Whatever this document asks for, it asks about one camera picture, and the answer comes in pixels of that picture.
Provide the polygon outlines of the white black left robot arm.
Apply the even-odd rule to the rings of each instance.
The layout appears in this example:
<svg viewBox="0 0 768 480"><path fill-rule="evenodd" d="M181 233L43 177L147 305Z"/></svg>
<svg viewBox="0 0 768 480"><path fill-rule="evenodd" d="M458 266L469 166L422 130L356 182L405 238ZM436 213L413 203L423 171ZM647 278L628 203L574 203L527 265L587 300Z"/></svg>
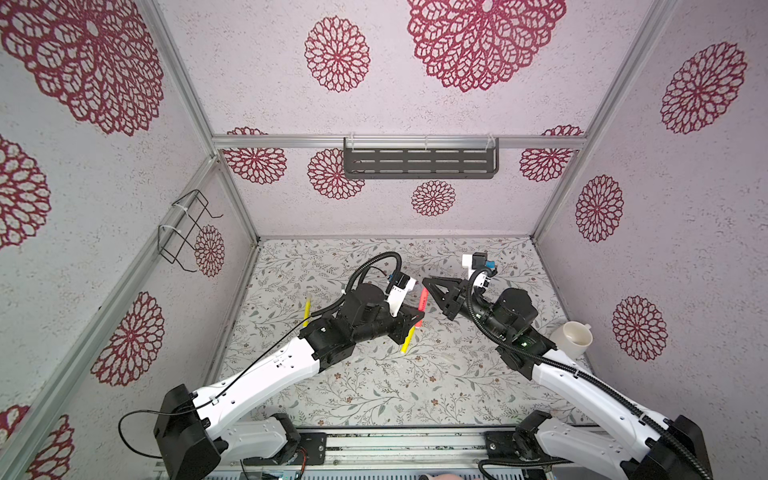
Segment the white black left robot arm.
<svg viewBox="0 0 768 480"><path fill-rule="evenodd" d="M289 417L274 414L253 427L238 421L289 386L349 358L357 344L387 337L406 342L424 311L404 302L405 290L363 284L342 303L303 327L298 336L254 365L194 391L180 384L164 396L153 428L166 473L203 479L224 460L290 459L300 436Z"/></svg>

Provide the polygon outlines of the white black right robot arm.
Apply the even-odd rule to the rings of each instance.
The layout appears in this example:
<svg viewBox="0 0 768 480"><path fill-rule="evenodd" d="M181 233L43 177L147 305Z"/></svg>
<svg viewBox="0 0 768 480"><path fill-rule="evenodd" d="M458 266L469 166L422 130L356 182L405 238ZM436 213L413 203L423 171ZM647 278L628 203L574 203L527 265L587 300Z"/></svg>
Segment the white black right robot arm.
<svg viewBox="0 0 768 480"><path fill-rule="evenodd" d="M488 439L489 457L479 462L480 469L573 463L609 479L712 478L697 424L648 409L582 369L533 327L538 312L527 291L507 288L497 300L487 300L486 274L427 277L423 284L448 319L469 319L507 367L557 393L603 431L581 431L536 410L504 439Z"/></svg>

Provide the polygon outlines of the pink highlighter pen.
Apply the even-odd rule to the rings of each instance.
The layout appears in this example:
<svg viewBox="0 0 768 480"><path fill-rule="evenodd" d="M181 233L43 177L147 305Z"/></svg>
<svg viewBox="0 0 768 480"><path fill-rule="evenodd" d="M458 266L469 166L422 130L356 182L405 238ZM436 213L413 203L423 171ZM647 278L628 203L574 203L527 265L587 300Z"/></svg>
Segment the pink highlighter pen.
<svg viewBox="0 0 768 480"><path fill-rule="evenodd" d="M426 287L423 287L422 291L421 291L421 294L420 294L419 305L418 305L418 310L421 313L426 313L426 307L427 307L428 299L429 299L429 292L428 292ZM423 320L419 320L415 324L416 328L421 328L422 326L423 326Z"/></svg>

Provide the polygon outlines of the yellow highlighter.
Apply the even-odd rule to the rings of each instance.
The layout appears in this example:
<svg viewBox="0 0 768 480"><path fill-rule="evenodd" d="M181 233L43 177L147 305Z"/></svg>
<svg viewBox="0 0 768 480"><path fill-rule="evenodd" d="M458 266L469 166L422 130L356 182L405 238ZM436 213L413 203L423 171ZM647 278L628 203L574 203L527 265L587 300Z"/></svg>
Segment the yellow highlighter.
<svg viewBox="0 0 768 480"><path fill-rule="evenodd" d="M409 350L410 344L411 344L411 342L413 340L413 337L415 335L415 332L416 332L416 328L415 327L412 327L409 330L409 332L408 332L408 334L407 334L407 336L406 336L406 338L405 338L405 340L404 340L404 342L403 342L403 344L401 346L401 353L403 355L408 353L408 350Z"/></svg>

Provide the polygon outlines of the yellow highlighter pen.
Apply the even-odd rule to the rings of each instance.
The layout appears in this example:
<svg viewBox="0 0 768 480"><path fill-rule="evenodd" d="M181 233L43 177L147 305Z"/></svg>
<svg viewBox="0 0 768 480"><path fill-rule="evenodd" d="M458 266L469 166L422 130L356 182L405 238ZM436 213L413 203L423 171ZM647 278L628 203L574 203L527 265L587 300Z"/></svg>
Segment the yellow highlighter pen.
<svg viewBox="0 0 768 480"><path fill-rule="evenodd" d="M311 320L311 299L307 298L305 305L304 305L304 319L302 322L302 327L307 327Z"/></svg>

